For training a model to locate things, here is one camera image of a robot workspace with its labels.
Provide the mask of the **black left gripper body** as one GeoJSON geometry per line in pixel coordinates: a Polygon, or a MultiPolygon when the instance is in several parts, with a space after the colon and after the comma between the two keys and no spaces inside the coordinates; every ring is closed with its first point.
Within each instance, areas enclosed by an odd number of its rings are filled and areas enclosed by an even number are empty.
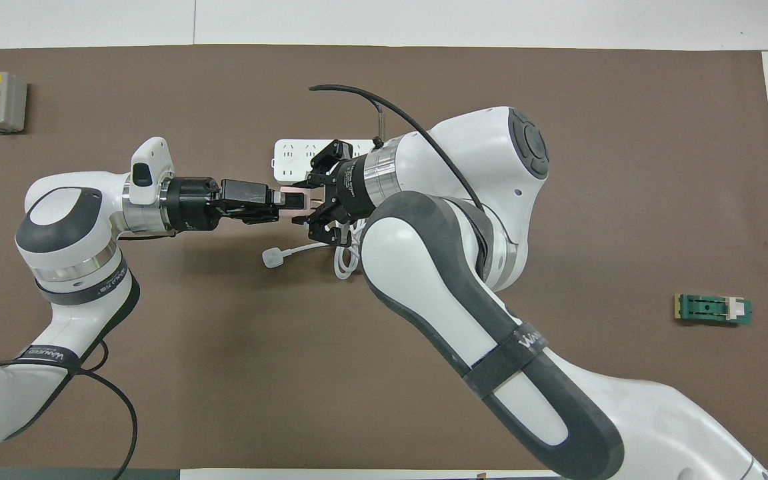
{"type": "Polygon", "coordinates": [[[213,177],[174,177],[169,182],[169,223],[175,231],[212,231],[221,213],[209,204],[219,186],[213,177]]]}

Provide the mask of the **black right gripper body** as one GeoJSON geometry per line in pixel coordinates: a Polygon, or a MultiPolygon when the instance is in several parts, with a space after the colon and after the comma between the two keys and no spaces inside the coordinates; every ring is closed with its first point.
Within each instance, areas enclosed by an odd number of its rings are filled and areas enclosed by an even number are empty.
{"type": "Polygon", "coordinates": [[[339,162],[333,176],[335,184],[333,192],[328,190],[328,196],[335,194],[337,205],[330,210],[330,215],[336,221],[356,221],[371,216],[375,204],[369,197],[365,183],[366,155],[360,155],[351,160],[339,162]]]}

